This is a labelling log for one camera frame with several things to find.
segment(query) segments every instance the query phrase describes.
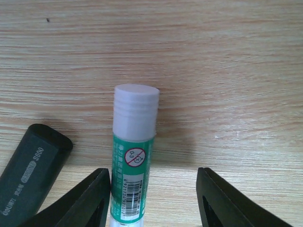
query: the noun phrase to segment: white cap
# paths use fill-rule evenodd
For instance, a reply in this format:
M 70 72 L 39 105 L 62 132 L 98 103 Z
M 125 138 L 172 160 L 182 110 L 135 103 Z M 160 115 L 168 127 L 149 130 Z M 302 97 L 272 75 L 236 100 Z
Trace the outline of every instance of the white cap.
M 127 141 L 145 141 L 156 134 L 160 91 L 139 84 L 115 88 L 114 134 Z
M 139 221 L 132 224 L 123 224 L 116 221 L 111 215 L 109 219 L 109 227 L 143 227 L 144 226 L 144 218 L 141 218 Z

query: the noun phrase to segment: green label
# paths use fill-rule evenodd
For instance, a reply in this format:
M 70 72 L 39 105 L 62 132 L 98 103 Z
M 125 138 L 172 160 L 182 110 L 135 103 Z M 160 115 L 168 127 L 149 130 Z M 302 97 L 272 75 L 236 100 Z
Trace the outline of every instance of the green label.
M 112 217 L 125 224 L 144 215 L 153 139 L 132 143 L 114 135 L 112 164 Z

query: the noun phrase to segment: deli logo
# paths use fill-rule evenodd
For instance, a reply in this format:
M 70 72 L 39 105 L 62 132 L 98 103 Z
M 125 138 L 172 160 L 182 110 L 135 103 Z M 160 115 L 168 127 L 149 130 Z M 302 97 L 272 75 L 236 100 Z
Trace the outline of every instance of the deli logo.
M 6 205 L 4 211 L 0 210 L 0 213 L 3 214 L 4 216 L 8 216 L 10 210 L 13 208 L 14 204 L 15 204 L 16 200 L 15 199 L 11 199 L 8 204 Z

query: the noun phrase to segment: white glue stick tube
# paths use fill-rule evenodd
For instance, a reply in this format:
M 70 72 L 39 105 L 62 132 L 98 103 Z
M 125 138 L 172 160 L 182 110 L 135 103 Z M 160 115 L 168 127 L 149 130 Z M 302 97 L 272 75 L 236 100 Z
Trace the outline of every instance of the white glue stick tube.
M 159 94 L 138 84 L 115 89 L 110 227 L 143 227 Z

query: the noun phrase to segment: wood grain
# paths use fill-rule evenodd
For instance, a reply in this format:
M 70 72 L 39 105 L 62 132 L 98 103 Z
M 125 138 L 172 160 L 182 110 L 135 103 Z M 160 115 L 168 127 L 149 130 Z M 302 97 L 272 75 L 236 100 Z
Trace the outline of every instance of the wood grain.
M 111 167 L 114 87 L 143 83 L 161 91 L 145 226 L 201 225 L 199 166 L 303 226 L 302 12 L 301 0 L 1 0 L 0 172 L 30 124 L 69 136 L 49 206 Z

